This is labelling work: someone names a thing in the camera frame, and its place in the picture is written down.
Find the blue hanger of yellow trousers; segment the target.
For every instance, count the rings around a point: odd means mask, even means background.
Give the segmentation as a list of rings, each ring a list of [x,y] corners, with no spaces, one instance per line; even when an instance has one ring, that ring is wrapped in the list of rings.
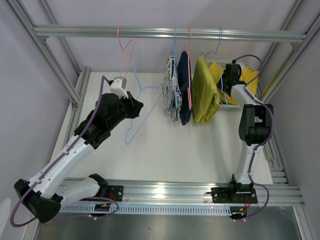
[[[134,67],[134,97],[137,101],[143,103],[140,116],[130,120],[130,125],[125,133],[124,143],[129,146],[137,136],[140,136],[154,110],[158,107],[159,101],[163,100],[164,80],[163,74],[160,73],[143,73],[140,72],[141,64]]]

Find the black white print trousers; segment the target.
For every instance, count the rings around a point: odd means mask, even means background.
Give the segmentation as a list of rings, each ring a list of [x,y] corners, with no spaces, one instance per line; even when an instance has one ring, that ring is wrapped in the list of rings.
[[[174,123],[180,120],[182,94],[178,84],[178,74],[174,56],[169,56],[163,84],[163,111],[168,113]]]

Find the blue hanger of print trousers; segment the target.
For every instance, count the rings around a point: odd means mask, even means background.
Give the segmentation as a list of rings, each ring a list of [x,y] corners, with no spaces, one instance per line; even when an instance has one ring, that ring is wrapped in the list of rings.
[[[181,96],[180,96],[181,93],[180,93],[179,83],[178,83],[176,52],[177,52],[177,28],[175,27],[173,48],[171,50],[172,61],[171,61],[171,77],[169,82],[172,88],[174,107],[179,112],[181,107]]]

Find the yellow trousers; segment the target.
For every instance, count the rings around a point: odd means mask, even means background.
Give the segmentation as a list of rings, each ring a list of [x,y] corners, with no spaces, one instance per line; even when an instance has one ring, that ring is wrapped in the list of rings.
[[[241,61],[237,61],[236,63],[239,64],[240,67],[241,67],[241,76],[240,76],[239,80],[240,81],[244,81],[246,84],[260,73],[259,71],[254,70],[251,67],[245,66],[244,63],[241,62]],[[226,68],[226,64],[229,64],[229,62],[225,61],[225,62],[220,62],[220,64],[218,64],[218,62],[213,61],[212,63],[210,63],[208,65],[209,71],[210,71],[210,73],[211,73],[211,75],[213,77],[214,82],[216,83],[216,86],[218,86],[218,83],[219,83],[220,78],[221,78],[221,74],[224,73],[224,70]],[[259,77],[255,78],[247,86],[247,88],[251,91],[251,93],[253,95],[255,95],[257,93],[258,81],[259,81]],[[218,94],[219,94],[220,100],[223,103],[226,102],[225,97],[227,97],[227,104],[228,105],[238,105],[236,100],[234,100],[227,93],[224,95],[219,88],[218,88]]]

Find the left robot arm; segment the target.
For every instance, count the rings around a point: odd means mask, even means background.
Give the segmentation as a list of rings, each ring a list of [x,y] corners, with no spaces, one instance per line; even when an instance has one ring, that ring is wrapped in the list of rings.
[[[63,180],[95,151],[123,120],[140,115],[144,104],[129,94],[100,94],[94,110],[74,131],[59,156],[29,180],[19,179],[14,189],[18,204],[24,205],[40,223],[52,220],[62,207],[80,200],[106,200],[109,183],[94,173],[84,180],[61,187]]]

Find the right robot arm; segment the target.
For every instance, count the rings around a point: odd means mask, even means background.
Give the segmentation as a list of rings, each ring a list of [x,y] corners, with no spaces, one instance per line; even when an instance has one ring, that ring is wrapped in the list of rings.
[[[240,202],[254,191],[253,173],[259,154],[271,138],[274,128],[273,106],[259,101],[240,80],[242,67],[233,60],[225,65],[221,77],[222,90],[242,107],[238,135],[242,149],[235,173],[229,182],[228,198]]]

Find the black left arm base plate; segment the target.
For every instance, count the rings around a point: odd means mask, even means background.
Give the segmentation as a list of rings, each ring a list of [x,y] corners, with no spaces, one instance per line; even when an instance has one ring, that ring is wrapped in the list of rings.
[[[102,197],[112,199],[116,202],[121,202],[124,196],[124,187],[122,185],[109,185],[102,192]]]

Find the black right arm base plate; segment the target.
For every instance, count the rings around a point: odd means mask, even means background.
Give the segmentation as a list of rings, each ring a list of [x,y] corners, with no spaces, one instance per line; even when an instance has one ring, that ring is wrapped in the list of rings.
[[[211,195],[214,204],[257,204],[256,190],[252,192],[233,192],[228,187],[212,187],[207,194]]]

